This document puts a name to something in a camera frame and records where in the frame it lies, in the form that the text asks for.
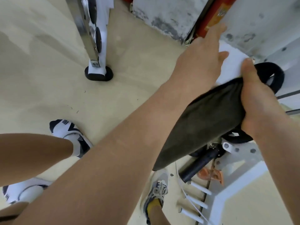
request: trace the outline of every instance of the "hand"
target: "hand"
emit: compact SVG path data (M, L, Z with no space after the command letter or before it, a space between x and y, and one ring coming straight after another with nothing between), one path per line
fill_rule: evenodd
M190 102L207 92L220 76L227 51L219 52L219 40L226 30L224 24L212 26L206 37L195 39L179 56L169 81L181 93L186 93Z
M244 81L241 100L246 111L242 130L255 139L260 135L260 127L287 115L273 91L260 81L250 58L242 63L241 73Z

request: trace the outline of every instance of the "foot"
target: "foot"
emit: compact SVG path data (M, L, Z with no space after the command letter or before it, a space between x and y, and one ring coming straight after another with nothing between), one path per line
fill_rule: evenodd
M51 184L51 181L41 178L31 178L16 184L3 186L2 194L9 204L19 201L31 203Z
M73 122L57 119L51 121L49 126L53 136L68 139L73 143L74 152L72 156L81 158L93 146Z
M169 173L167 169L161 169L158 171L155 171L151 178L151 186L150 186L150 192L147 197L142 201L141 203L141 210L145 214L147 218L147 224L150 225L150 220L148 217L148 205L151 203L154 199L158 199L161 207L163 207L164 202L164 196L168 193L168 179L169 179Z

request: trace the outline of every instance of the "yellow sock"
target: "yellow sock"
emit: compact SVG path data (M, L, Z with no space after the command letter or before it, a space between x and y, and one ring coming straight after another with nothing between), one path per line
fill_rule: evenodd
M149 204L148 204L148 207L147 207L147 212L148 214L150 213L151 209L155 206L160 206L160 202L159 202L159 199L154 199L153 201L151 201Z

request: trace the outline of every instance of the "red fire extinguisher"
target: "red fire extinguisher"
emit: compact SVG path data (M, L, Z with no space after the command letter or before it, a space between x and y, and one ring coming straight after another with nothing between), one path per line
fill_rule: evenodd
M220 22L236 0L215 0L196 30L196 37L205 37L210 27Z

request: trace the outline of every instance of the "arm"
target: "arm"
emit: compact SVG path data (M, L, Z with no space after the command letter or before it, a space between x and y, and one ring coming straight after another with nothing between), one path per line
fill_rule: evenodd
M300 224L300 126L281 108L272 90L261 83L252 61L242 65L242 129L258 144L294 224Z
M14 224L126 224L169 133L186 106L208 91L227 52L223 25L178 58L171 78L26 208Z

